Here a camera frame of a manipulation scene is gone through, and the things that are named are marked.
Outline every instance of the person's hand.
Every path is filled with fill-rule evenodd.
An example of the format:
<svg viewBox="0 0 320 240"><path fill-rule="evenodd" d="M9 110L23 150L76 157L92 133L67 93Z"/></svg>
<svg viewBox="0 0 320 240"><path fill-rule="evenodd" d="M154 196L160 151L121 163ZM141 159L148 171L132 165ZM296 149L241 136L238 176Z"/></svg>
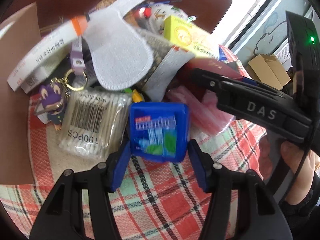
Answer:
<svg viewBox="0 0 320 240"><path fill-rule="evenodd" d="M266 136L261 138L259 142L259 148L259 171L263 178L267 179L271 175L273 165L269 158L270 143L268 142ZM284 162L290 167L292 172L296 173L303 156L303 151L294 144L285 141L281 145L281 156ZM315 172L315 159L316 154L313 151L310 151L295 183L285 199L290 205L299 204L310 191Z"/></svg>

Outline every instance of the clutter of items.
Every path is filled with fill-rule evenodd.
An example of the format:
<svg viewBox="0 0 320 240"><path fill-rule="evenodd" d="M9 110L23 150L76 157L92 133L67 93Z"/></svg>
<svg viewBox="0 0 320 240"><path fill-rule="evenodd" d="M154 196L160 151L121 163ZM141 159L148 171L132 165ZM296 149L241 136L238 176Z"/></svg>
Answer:
<svg viewBox="0 0 320 240"><path fill-rule="evenodd" d="M234 120L217 108L214 92L187 76L197 67L243 77L196 16L173 3L103 1L41 37L20 60L7 82L38 94L34 114L54 125L62 150L105 161L126 136L134 155L181 162L190 123L215 136Z"/></svg>

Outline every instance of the table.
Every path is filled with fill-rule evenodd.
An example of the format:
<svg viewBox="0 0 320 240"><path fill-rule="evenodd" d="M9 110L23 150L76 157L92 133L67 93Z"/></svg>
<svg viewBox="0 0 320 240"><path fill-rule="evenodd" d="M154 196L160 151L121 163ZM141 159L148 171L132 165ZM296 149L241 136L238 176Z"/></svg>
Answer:
<svg viewBox="0 0 320 240"><path fill-rule="evenodd" d="M249 76L240 61L228 49L220 48L228 62L237 61L243 76ZM28 140L30 160L35 177L31 185L0 186L0 200L11 219L28 237L45 198L63 170L75 172L90 169L98 162L69 155L58 148L59 134L52 124L44 125L32 113L37 97L29 102ZM233 121L216 137L191 127L190 134L202 151L230 170L259 174L258 142L264 128L245 120ZM132 157L121 187L109 194L114 217L122 239L196 240L208 210L210 194L196 182L188 158L182 163L152 163ZM237 191L232 193L231 215L227 237L232 237L236 223ZM83 191L84 224L93 237L88 193Z"/></svg>

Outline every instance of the keychain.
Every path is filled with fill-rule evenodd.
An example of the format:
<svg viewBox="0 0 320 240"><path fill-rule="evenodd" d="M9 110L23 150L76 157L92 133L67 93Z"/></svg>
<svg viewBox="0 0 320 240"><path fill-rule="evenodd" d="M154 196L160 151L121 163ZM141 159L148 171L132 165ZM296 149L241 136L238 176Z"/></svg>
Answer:
<svg viewBox="0 0 320 240"><path fill-rule="evenodd" d="M72 91L81 91L87 84L87 76L83 73L85 84L80 88L75 88L69 85L68 76L74 70L67 71L65 76L61 79L53 78L51 83L46 86L40 86L40 99L34 110L34 115L48 113L48 120L53 122L56 131L61 130L63 116L67 108L68 98ZM38 111L39 105L42 104L43 110Z"/></svg>

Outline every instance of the gold key ring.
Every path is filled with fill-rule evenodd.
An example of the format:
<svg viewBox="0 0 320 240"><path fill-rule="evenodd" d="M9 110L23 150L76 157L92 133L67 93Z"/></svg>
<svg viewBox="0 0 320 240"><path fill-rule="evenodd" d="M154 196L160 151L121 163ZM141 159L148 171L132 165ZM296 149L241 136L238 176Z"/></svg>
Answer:
<svg viewBox="0 0 320 240"><path fill-rule="evenodd" d="M65 82L66 86L67 86L70 90L72 90L72 91L81 91L81 90L83 90L83 89L85 88L85 86L87 85L87 82L88 82L87 75L83 72L83 76L84 76L84 78L85 78L85 83L84 83L84 85L83 85L82 87L75 88L75 87L69 85L69 80L68 80L68 76L69 76L71 73L73 73L73 72L75 72L73 69L69 69L69 70L66 72L66 74L64 75L64 82Z"/></svg>

